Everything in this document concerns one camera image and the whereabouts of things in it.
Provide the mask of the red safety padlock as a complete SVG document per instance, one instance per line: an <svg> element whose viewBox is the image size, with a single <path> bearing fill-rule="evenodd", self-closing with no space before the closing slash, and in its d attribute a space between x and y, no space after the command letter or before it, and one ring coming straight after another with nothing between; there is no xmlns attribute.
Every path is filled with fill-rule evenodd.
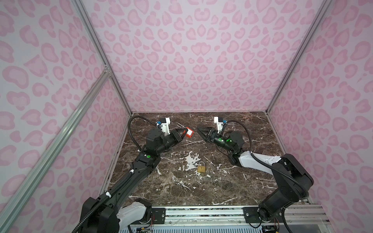
<svg viewBox="0 0 373 233"><path fill-rule="evenodd" d="M186 137L191 138L194 135L194 131L187 127Z"/></svg>

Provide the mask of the brass padlock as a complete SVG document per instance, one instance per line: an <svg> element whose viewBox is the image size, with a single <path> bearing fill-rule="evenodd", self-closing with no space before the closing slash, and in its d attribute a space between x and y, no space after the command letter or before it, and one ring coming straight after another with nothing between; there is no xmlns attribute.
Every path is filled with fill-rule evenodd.
<svg viewBox="0 0 373 233"><path fill-rule="evenodd" d="M205 162L200 162L197 166L198 173L206 173L206 165Z"/></svg>

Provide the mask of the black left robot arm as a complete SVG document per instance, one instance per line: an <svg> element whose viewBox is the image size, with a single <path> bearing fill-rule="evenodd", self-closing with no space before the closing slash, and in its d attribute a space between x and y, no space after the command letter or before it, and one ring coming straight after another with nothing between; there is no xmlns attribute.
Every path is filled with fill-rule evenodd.
<svg viewBox="0 0 373 233"><path fill-rule="evenodd" d="M88 198L82 207L80 222L74 233L118 233L134 222L150 219L151 205L138 200L123 207L136 187L157 167L161 154L180 143L188 128L174 129L168 135L155 128L148 132L146 144L141 148L130 170L98 198Z"/></svg>

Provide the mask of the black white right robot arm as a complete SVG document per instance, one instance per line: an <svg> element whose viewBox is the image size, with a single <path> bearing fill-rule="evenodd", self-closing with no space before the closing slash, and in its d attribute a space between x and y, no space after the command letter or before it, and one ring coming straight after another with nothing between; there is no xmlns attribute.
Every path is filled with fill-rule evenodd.
<svg viewBox="0 0 373 233"><path fill-rule="evenodd" d="M224 149L232 165L259 170L274 177L277 189L257 209L257 218L261 221L270 222L283 209L309 197L314 179L293 155L286 153L283 156L268 156L254 153L243 147L245 141L238 131L233 131L227 137L212 127L198 128L197 132L205 142Z"/></svg>

